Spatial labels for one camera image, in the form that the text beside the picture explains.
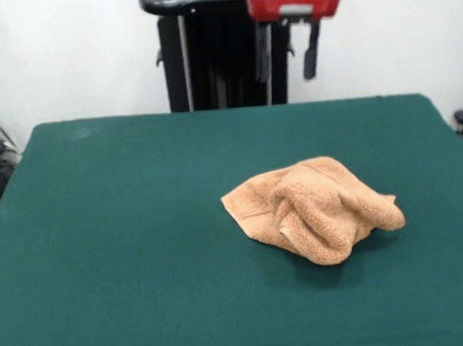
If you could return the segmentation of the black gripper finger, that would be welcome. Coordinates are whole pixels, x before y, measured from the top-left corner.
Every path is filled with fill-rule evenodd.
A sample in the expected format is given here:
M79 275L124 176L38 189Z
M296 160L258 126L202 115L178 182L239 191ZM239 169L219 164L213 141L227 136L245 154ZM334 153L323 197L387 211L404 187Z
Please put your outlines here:
M304 55L303 78L306 81L313 80L317 74L317 51L320 35L321 23L319 20L309 24L309 42Z
M255 50L257 80L267 83L270 78L271 67L271 29L269 23L257 22L255 25Z

